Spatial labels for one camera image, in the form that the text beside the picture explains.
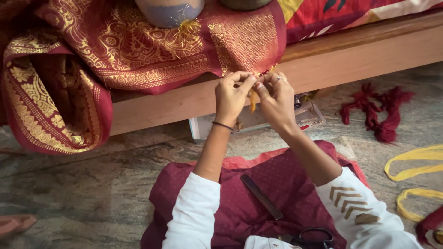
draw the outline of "comb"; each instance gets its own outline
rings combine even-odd
[[[247,175],[240,176],[242,182],[252,191],[252,193],[258,198],[258,200],[264,205],[268,212],[274,217],[276,221],[283,217],[283,213],[276,209],[271,200],[263,193],[263,191],[257,186],[257,184]]]

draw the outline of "granite floor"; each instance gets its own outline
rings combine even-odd
[[[345,126],[335,113],[364,82],[380,92],[395,86],[416,92],[401,107],[402,122],[396,145],[375,141],[364,128],[364,115],[351,114]],[[386,161],[403,152],[443,143],[443,62],[340,85],[332,95],[317,101],[327,122],[307,130],[313,139],[332,141],[356,160],[377,198],[395,212],[395,199],[404,189],[443,190],[443,172],[419,175],[402,182],[389,180]],[[0,145],[14,143],[0,134]],[[252,159],[261,152],[286,147],[271,129],[232,137],[227,155]],[[35,214],[38,222],[28,231],[0,238],[0,248],[14,249],[136,249],[153,212],[149,193],[158,173],[169,162],[198,158],[187,121],[113,136],[103,147],[73,156],[30,153],[0,158],[0,215]],[[396,163],[400,169],[425,162]],[[442,203],[410,198],[406,207],[425,215]],[[407,231],[414,223],[403,219]]]

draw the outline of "white shirt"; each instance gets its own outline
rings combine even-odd
[[[346,167],[333,181],[315,188],[332,216],[347,249],[422,249],[404,232],[400,217],[386,210]],[[214,214],[220,205],[220,184],[191,173],[179,192],[163,249],[210,249]],[[275,238],[249,236],[245,249],[297,248]]]

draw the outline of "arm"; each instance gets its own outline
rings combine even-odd
[[[236,72],[220,80],[215,88],[216,122],[234,126],[255,81],[246,72]],[[214,214],[220,204],[218,179],[230,134],[231,130],[224,126],[212,126],[200,158],[177,196],[163,249],[210,249]]]
[[[294,90],[284,74],[262,76],[255,88],[266,119],[317,186],[347,248],[421,248],[412,234],[404,232],[400,218],[386,210],[386,203],[378,201],[348,168],[342,169],[300,130],[294,115]]]

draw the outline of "maroon fabric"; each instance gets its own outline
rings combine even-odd
[[[343,167],[349,167],[356,173],[351,162],[338,159],[333,144],[325,141],[316,141],[316,144]],[[167,230],[166,224],[172,219],[172,208],[177,195],[193,169],[194,166],[190,164],[169,163],[158,176],[149,197],[155,207],[154,220],[143,234],[142,249],[161,248]],[[245,187],[240,180],[242,174],[248,174],[283,212],[281,220],[273,220],[269,212]],[[213,248],[241,249],[244,243],[237,242],[237,238],[246,239],[250,235],[298,234],[306,227],[326,228],[334,236],[334,248],[346,247],[345,239],[335,230],[332,217],[321,203],[314,184],[306,176],[291,150],[252,168],[224,167],[220,184],[220,207],[215,213],[214,236],[211,241]]]
[[[434,212],[430,213],[426,218],[416,226],[417,240],[422,245],[428,245],[435,248],[429,241],[427,241],[426,233],[429,230],[436,230],[443,224],[443,206]]]
[[[361,109],[366,113],[367,130],[374,131],[377,141],[382,143],[392,143],[397,137],[395,129],[400,124],[399,108],[402,103],[408,102],[414,96],[413,92],[403,92],[399,86],[389,90],[384,94],[375,93],[371,83],[363,84],[361,91],[352,95],[354,102],[342,104],[340,114],[344,124],[349,125],[349,111],[353,108]],[[381,106],[377,106],[368,98],[373,97]],[[388,117],[383,122],[378,122],[377,113],[388,112]]]

